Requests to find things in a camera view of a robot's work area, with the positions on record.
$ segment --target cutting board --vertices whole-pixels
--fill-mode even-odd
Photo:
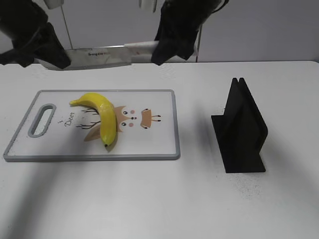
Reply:
[[[117,138],[107,148],[99,137],[97,112],[69,105],[87,92],[97,92],[114,105]],[[40,162],[175,160],[179,155],[174,92],[116,90],[39,91],[3,157]]]

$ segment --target knife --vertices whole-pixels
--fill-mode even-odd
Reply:
[[[139,6],[141,9],[155,12],[156,11],[156,5],[158,3],[158,0],[139,0]]]
[[[151,56],[158,43],[158,41],[147,41],[125,44],[123,46],[65,50],[71,60],[71,65],[64,69],[60,69],[40,59],[38,59],[38,61],[45,68],[55,71],[88,70],[127,66],[132,64],[133,56]],[[194,47],[193,56],[197,55],[197,49]]]

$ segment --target black plastic holder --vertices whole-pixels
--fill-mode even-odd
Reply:
[[[233,78],[224,115],[211,119],[226,173],[266,171],[259,153],[268,130],[244,78]]]

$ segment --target banana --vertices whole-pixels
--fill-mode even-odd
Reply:
[[[116,115],[111,102],[97,93],[86,93],[81,98],[70,102],[70,106],[95,108],[101,117],[100,136],[105,147],[112,144],[116,136]]]

